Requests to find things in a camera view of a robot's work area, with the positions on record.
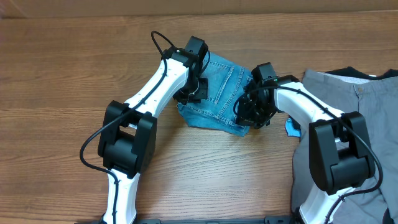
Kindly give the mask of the light blue denim jeans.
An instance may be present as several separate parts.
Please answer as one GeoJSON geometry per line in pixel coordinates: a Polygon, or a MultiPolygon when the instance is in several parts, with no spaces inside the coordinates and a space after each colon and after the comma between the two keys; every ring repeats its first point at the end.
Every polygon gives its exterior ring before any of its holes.
{"type": "Polygon", "coordinates": [[[236,124],[233,106],[252,80],[250,70],[214,53],[207,54],[203,63],[206,69],[201,76],[208,79],[207,98],[200,103],[178,103],[178,112],[189,126],[245,136],[249,126],[236,124]]]}

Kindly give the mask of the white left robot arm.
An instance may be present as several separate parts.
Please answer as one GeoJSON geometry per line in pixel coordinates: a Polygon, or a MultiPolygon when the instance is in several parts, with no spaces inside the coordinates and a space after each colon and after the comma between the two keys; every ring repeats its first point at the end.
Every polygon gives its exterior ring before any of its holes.
{"type": "Polygon", "coordinates": [[[208,97],[202,73],[209,61],[208,46],[198,37],[184,48],[171,45],[161,51],[157,71],[141,90],[124,103],[108,105],[98,145],[109,181],[100,223],[134,223],[137,186],[155,151],[157,119],[171,99],[185,105],[208,97]]]}

